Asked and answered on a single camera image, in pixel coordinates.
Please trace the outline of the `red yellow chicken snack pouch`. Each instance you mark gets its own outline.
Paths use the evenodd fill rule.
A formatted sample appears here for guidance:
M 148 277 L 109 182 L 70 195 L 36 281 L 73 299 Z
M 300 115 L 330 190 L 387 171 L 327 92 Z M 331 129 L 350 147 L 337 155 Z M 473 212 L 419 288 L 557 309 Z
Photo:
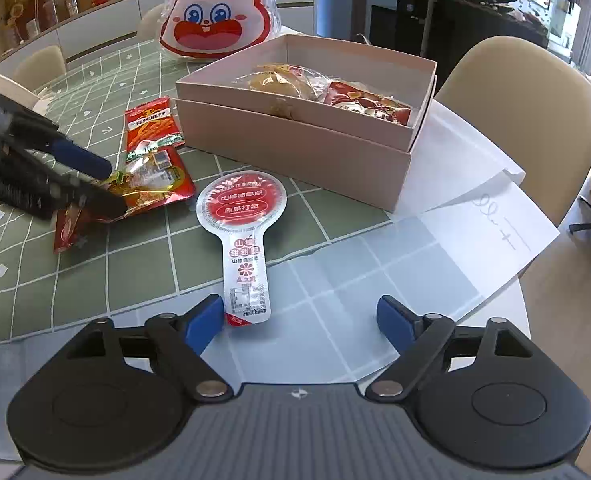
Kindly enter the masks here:
M 122 198 L 125 211 L 91 212 L 90 218 L 102 223 L 112 223 L 151 209 L 189 200 L 196 194 L 183 159 L 173 146 L 163 146 L 129 162 L 123 169 L 114 171 L 99 186 Z

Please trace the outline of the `red spicy strip packet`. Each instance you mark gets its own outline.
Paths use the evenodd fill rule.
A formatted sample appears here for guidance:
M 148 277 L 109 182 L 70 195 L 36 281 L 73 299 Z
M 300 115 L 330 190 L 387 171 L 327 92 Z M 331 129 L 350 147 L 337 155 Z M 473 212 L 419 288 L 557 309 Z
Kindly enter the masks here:
M 140 104 L 124 113 L 126 144 L 125 162 L 146 155 L 158 148 L 185 144 L 183 133 L 172 114 L 168 96 Z

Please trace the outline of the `green checked tablecloth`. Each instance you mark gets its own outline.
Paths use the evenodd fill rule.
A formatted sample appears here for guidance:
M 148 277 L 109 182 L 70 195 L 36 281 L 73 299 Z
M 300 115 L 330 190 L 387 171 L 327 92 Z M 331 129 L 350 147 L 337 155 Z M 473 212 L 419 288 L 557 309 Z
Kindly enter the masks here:
M 86 205 L 49 220 L 0 204 L 0 344 L 123 313 L 222 278 L 221 245 L 193 197 L 151 192 L 128 177 L 124 114 L 165 96 L 192 64 L 151 41 L 114 52 L 50 84 L 46 114 L 114 177 Z

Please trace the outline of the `red snack pack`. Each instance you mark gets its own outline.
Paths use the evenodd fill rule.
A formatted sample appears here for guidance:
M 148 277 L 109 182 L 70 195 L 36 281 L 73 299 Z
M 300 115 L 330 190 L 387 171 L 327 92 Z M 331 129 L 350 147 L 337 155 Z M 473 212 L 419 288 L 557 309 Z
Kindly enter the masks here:
M 409 105 L 341 80 L 329 84 L 324 103 L 400 126 L 407 126 L 411 116 Z

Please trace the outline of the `white paper sheet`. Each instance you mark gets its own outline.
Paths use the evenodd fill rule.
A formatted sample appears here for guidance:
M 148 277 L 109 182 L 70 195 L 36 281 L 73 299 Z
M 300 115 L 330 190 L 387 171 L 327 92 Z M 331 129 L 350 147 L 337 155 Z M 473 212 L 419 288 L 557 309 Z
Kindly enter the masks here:
M 517 166 L 443 105 L 432 105 L 420 141 L 423 184 L 443 162 L 450 177 L 483 167 L 478 186 L 416 216 L 288 183 L 286 211 L 265 237 L 271 318 L 227 335 L 242 378 L 322 384 L 377 373 L 397 358 L 376 320 L 384 295 L 418 314 L 529 329 L 518 276 L 557 228 L 521 190 Z

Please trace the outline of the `yellow bread snack pack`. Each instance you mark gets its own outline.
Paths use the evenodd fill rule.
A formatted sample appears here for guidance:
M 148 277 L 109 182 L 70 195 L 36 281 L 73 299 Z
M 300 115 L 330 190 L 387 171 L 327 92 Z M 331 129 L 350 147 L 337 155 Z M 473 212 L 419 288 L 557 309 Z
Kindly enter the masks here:
M 235 88 L 316 102 L 324 99 L 330 83 L 331 79 L 317 70 L 288 63 L 256 65 L 250 73 L 232 81 Z

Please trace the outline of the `beige chair near box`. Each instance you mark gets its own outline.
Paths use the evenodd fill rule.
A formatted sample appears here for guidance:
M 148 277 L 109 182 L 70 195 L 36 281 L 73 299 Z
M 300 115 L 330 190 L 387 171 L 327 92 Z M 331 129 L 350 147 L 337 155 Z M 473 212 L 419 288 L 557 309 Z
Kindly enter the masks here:
M 591 84 L 542 47 L 487 38 L 435 96 L 524 171 L 521 188 L 556 226 L 591 169 Z

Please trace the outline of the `black cabinet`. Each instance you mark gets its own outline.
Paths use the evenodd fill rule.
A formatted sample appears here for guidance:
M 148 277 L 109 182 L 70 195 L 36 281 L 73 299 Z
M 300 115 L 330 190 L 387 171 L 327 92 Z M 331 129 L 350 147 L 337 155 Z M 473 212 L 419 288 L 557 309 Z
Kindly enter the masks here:
M 548 44 L 544 24 L 508 0 L 397 0 L 393 8 L 374 6 L 368 41 L 436 62 L 437 84 L 443 86 L 470 49 L 496 36 Z

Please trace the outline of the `red round spoon-shaped snack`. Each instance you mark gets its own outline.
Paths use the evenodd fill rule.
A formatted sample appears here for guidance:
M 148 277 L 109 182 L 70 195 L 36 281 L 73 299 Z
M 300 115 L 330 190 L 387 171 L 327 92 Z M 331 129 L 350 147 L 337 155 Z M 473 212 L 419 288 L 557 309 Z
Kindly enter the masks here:
M 210 183 L 197 200 L 201 226 L 222 244 L 224 311 L 234 327 L 271 317 L 264 235 L 287 206 L 287 193 L 266 172 L 238 171 Z

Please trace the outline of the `pink cardboard gift box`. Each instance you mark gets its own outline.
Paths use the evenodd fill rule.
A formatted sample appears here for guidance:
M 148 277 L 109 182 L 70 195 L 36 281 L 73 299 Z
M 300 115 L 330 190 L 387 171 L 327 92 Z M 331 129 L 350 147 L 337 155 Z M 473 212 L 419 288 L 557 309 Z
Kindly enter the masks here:
M 406 124 L 353 112 L 323 98 L 249 88 L 261 66 L 288 65 L 405 105 Z M 191 148 L 315 184 L 395 211 L 433 98 L 428 58 L 304 35 L 281 36 L 177 81 L 177 110 Z

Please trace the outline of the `rabbit face snack bag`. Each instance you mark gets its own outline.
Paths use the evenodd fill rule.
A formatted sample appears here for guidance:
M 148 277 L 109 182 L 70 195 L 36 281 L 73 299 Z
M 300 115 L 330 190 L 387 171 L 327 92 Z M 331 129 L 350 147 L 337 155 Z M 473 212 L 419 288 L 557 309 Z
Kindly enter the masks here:
M 224 58 L 282 31 L 277 0 L 166 0 L 160 46 L 177 58 Z

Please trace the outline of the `beige chair far side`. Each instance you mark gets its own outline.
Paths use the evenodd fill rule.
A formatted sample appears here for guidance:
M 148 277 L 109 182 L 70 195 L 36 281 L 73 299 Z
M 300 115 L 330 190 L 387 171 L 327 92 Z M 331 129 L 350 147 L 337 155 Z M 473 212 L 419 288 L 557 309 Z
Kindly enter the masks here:
M 61 48 L 49 46 L 25 58 L 14 71 L 11 79 L 28 90 L 40 91 L 49 81 L 66 73 L 67 63 Z

